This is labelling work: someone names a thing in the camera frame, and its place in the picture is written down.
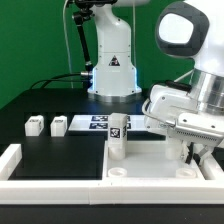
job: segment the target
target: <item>small white box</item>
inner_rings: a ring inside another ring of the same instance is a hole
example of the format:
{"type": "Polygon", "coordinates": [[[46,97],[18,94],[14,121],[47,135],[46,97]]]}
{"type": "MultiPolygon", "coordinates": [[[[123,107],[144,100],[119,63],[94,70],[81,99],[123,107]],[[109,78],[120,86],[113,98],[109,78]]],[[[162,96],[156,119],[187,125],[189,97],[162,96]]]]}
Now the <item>small white box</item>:
{"type": "Polygon", "coordinates": [[[44,117],[42,115],[31,116],[25,124],[26,136],[39,136],[44,129],[44,117]]]}
{"type": "Polygon", "coordinates": [[[67,131],[67,117],[60,116],[55,117],[51,122],[51,136],[52,137],[63,137],[67,131]]]}
{"type": "Polygon", "coordinates": [[[127,114],[113,113],[108,118],[109,157],[114,160],[125,158],[127,145],[127,114]]]}

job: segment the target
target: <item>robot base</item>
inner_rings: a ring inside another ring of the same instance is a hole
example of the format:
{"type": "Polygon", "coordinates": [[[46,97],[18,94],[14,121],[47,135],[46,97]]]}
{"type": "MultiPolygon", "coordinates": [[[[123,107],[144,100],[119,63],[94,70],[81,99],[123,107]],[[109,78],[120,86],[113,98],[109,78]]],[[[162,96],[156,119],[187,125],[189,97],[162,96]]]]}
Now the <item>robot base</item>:
{"type": "Polygon", "coordinates": [[[88,92],[88,97],[93,100],[106,102],[106,103],[126,103],[141,98],[141,92],[134,93],[127,96],[103,96],[96,93],[88,92]]]}

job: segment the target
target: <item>warning label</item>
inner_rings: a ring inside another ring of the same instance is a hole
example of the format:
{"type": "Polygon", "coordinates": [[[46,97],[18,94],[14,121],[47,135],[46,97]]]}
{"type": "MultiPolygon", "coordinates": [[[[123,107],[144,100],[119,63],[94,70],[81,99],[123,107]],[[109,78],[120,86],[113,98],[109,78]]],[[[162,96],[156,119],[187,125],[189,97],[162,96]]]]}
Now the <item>warning label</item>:
{"type": "Polygon", "coordinates": [[[112,58],[109,66],[120,66],[119,61],[117,60],[117,57],[114,55],[114,57],[112,58]]]}

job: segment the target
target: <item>black table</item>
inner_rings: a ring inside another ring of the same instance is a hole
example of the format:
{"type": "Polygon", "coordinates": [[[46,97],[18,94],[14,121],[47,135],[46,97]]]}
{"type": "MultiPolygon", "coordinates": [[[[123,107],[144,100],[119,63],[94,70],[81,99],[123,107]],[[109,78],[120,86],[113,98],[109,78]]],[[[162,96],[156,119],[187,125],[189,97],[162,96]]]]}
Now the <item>black table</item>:
{"type": "MultiPolygon", "coordinates": [[[[88,99],[86,91],[82,89],[36,89],[23,92],[0,110],[0,152],[3,153],[11,143],[21,143],[23,150],[23,160],[10,179],[101,179],[106,133],[67,131],[64,138],[51,138],[51,121],[59,115],[67,116],[70,123],[76,114],[142,114],[143,102],[144,97],[124,104],[97,102],[88,99]],[[25,122],[31,115],[39,114],[45,118],[44,131],[39,137],[26,137],[25,122]],[[80,145],[85,153],[78,150],[80,145]],[[93,150],[89,150],[89,145],[93,146],[93,150]],[[68,156],[72,153],[78,155],[82,163],[79,163],[79,159],[72,163],[71,156],[68,156]]],[[[146,139],[164,138],[148,132],[129,135],[129,140],[146,139]]],[[[0,223],[222,223],[223,209],[224,205],[0,205],[0,223]]]]}

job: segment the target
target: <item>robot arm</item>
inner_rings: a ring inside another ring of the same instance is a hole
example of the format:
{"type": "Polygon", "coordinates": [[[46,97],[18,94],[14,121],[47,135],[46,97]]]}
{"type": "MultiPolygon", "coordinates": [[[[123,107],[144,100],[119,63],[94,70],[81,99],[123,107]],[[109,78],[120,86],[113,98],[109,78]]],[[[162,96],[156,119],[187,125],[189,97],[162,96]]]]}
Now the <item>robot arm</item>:
{"type": "Polygon", "coordinates": [[[149,131],[205,147],[224,148],[224,16],[221,0],[169,5],[156,30],[162,52],[192,58],[189,91],[155,85],[145,119],[149,131]]]}
{"type": "Polygon", "coordinates": [[[81,11],[75,13],[73,18],[79,30],[83,51],[86,52],[87,68],[91,62],[81,25],[94,15],[97,28],[98,63],[92,71],[92,86],[88,89],[90,98],[105,102],[126,102],[141,93],[141,88],[137,86],[137,71],[131,62],[131,28],[113,14],[111,4],[135,6],[149,1],[75,0],[81,11]]]}

